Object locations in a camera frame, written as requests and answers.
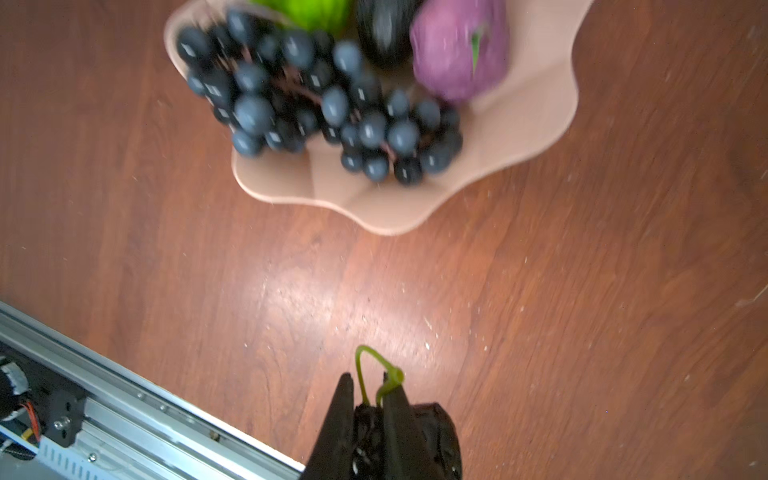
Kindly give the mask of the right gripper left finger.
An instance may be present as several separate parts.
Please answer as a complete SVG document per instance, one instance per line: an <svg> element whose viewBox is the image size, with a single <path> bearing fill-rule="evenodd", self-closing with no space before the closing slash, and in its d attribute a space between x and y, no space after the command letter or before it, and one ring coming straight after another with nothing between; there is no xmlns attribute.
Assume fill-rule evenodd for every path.
<svg viewBox="0 0 768 480"><path fill-rule="evenodd" d="M350 478L354 433L354 381L340 376L301 480Z"/></svg>

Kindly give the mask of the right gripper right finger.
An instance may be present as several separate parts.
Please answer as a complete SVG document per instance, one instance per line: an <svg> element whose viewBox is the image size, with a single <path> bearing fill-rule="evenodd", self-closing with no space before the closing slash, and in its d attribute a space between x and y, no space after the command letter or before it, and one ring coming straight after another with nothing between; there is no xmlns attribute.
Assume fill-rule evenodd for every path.
<svg viewBox="0 0 768 480"><path fill-rule="evenodd" d="M411 405L402 385L382 395L385 479L444 479L436 403Z"/></svg>

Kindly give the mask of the dark cherry pair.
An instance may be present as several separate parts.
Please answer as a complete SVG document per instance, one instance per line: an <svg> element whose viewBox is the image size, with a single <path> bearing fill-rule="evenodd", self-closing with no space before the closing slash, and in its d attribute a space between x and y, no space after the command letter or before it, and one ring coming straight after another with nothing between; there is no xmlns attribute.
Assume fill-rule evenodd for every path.
<svg viewBox="0 0 768 480"><path fill-rule="evenodd" d="M382 384L370 398L361 357L383 368ZM438 403L411 404L403 370L375 349L360 345L355 366L362 403L354 410L352 479L461 479L463 465L455 425Z"/></svg>

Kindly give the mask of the dark grape bunch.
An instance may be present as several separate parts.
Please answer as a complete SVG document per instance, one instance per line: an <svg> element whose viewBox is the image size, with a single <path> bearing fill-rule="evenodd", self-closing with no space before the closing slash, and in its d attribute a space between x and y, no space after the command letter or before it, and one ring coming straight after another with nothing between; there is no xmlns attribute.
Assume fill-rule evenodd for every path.
<svg viewBox="0 0 768 480"><path fill-rule="evenodd" d="M173 45L189 89L243 157L299 154L320 135L340 147L346 171L413 186L446 170L463 148L456 109L385 90L353 41L234 7L207 26L182 26Z"/></svg>

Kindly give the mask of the purple fig fruit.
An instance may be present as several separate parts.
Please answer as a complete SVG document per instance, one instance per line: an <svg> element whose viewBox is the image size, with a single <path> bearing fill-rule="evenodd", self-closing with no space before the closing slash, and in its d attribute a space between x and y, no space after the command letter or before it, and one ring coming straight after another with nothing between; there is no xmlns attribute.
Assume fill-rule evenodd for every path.
<svg viewBox="0 0 768 480"><path fill-rule="evenodd" d="M502 82L510 68L505 1L427 1L410 28L413 73L431 94L469 101Z"/></svg>

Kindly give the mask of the dark avocado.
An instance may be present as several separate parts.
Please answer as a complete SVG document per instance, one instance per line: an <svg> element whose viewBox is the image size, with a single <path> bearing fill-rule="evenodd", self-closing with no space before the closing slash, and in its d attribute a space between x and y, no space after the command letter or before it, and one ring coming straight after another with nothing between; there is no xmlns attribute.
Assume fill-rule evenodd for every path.
<svg viewBox="0 0 768 480"><path fill-rule="evenodd" d="M420 0L360 0L355 4L359 44L375 66L395 68L412 54L410 28Z"/></svg>

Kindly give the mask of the green bumpy fruit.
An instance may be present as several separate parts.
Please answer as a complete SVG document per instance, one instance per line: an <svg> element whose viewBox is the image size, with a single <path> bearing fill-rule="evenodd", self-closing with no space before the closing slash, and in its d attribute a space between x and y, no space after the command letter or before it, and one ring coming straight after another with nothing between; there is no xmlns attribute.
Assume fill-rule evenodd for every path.
<svg viewBox="0 0 768 480"><path fill-rule="evenodd" d="M351 0L255 0L305 30L341 34L352 11Z"/></svg>

